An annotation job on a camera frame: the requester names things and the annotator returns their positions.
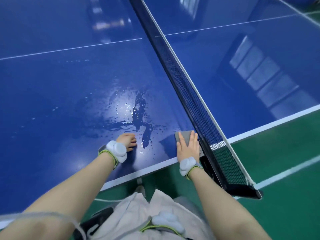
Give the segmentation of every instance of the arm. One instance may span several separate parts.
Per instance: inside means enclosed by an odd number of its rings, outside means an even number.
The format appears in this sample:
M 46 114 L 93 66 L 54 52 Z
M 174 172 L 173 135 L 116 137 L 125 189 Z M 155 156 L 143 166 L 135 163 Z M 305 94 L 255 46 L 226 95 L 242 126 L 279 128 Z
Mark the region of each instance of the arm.
M 198 135 L 191 133 L 188 146 L 180 133 L 179 139 L 181 143 L 177 143 L 178 161 L 194 157 L 199 162 Z M 195 167 L 190 171 L 189 176 L 197 190 L 210 228 L 217 239 L 270 240 L 268 234 L 246 208 L 220 188 L 204 170 Z
M 127 151 L 136 146 L 134 134 L 122 134 L 117 142 L 123 143 Z M 100 154 L 88 166 L 42 195 L 24 212 L 58 212 L 80 222 L 113 167 L 113 158 L 106 152 Z M 71 223 L 57 218 L 20 219 L 0 233 L 0 240 L 69 239 L 73 231 Z

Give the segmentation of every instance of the gray sponge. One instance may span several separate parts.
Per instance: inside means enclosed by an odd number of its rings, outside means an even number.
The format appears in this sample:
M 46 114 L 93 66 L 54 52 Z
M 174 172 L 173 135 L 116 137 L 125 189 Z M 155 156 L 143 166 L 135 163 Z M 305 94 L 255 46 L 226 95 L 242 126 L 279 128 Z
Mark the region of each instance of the gray sponge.
M 188 146 L 189 145 L 189 140 L 190 140 L 190 135 L 191 135 L 191 131 L 192 130 L 187 130 L 187 131 L 181 131 L 181 134 L 184 138 L 184 140 L 186 141 L 186 145 Z M 176 141 L 180 142 L 180 139 L 179 139 L 179 132 L 175 132 L 174 133 L 174 136 L 176 137 Z M 202 151 L 202 148 L 200 147 L 200 157 L 204 156 L 204 153 Z

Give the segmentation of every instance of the table tennis net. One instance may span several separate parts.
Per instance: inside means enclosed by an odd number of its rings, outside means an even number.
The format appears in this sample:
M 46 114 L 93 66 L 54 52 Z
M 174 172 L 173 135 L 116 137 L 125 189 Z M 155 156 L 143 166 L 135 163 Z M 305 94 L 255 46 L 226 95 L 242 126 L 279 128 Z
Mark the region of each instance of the table tennis net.
M 163 68 L 165 69 L 179 99 L 189 115 L 199 137 L 210 145 L 222 174 L 228 184 L 252 185 L 254 182 L 243 168 L 231 146 L 228 144 L 206 105 L 199 96 L 188 74 L 176 57 L 158 24 L 143 0 L 130 0 L 150 43 L 152 44 Z

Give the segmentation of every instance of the white wrist device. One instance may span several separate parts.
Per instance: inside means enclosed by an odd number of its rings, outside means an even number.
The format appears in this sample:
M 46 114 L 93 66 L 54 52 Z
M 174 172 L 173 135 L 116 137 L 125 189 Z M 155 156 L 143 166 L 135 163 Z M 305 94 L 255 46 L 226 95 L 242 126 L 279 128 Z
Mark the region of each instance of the white wrist device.
M 110 141 L 108 144 L 103 145 L 98 150 L 98 153 L 100 154 L 103 151 L 109 151 L 112 153 L 112 156 L 115 157 L 116 163 L 114 168 L 118 165 L 117 162 L 123 163 L 127 159 L 127 148 L 120 142 Z
M 202 166 L 194 159 L 193 156 L 185 158 L 180 162 L 180 174 L 189 179 L 188 174 L 190 170 L 194 167 L 202 168 Z

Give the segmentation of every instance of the black net mesh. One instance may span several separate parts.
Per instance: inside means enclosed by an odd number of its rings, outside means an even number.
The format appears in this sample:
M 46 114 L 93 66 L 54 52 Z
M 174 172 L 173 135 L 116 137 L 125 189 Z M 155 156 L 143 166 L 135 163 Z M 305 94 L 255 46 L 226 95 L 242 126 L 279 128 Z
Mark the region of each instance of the black net mesh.
M 189 116 L 192 117 L 190 119 L 197 129 L 197 132 L 209 143 L 214 155 L 212 160 L 218 162 L 228 184 L 247 184 L 246 178 L 240 167 L 233 158 L 228 147 L 226 147 L 221 134 L 214 125 L 214 122 L 210 118 L 205 107 L 202 105 L 196 91 L 188 81 L 164 38 L 161 36 L 161 33 L 142 1 L 130 0 L 130 2 L 171 83 L 177 94 L 180 95 L 180 99 L 183 100 L 181 101 L 182 104 Z

